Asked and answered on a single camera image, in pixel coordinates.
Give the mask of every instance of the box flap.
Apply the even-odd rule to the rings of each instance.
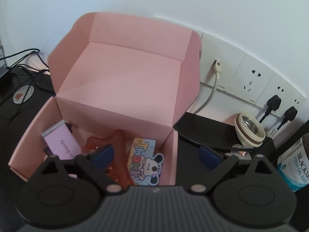
[[[198,95],[200,51],[192,30],[95,13],[78,19],[48,64],[57,97],[173,126]]]

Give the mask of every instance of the white wall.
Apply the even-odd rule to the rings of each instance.
[[[30,47],[48,54],[84,13],[112,11],[162,16],[238,46],[309,97],[308,4],[309,0],[0,0],[0,39],[6,55]],[[206,97],[208,88],[203,92]],[[212,118],[229,122],[235,111],[230,109],[231,105],[237,110],[259,111],[219,93],[209,112],[216,112]],[[308,118],[309,102],[297,120],[277,136],[276,145],[284,142]]]

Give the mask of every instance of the pink cardboard box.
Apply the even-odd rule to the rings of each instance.
[[[48,57],[56,96],[27,128],[10,168],[27,180],[45,157],[41,133],[64,119],[81,147],[116,129],[128,139],[155,139],[165,156],[159,185],[174,185],[173,125],[198,95],[200,55],[192,30],[123,14],[83,15]]]

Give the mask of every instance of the screw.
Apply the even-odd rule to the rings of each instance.
[[[206,187],[202,184],[195,184],[191,187],[191,191],[195,193],[202,193],[206,191]]]
[[[122,190],[122,187],[117,184],[111,184],[106,187],[106,190],[110,193],[118,193]]]

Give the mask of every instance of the white cable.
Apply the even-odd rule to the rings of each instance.
[[[212,65],[212,69],[214,70],[214,73],[216,74],[216,79],[214,81],[214,87],[211,91],[211,94],[209,96],[209,98],[205,101],[204,104],[202,104],[199,109],[197,109],[195,112],[193,112],[193,114],[197,114],[199,113],[206,105],[208,105],[208,103],[212,100],[212,98],[214,97],[214,94],[218,88],[218,81],[219,81],[219,77],[221,75],[221,63],[217,60],[214,61],[213,65]]]

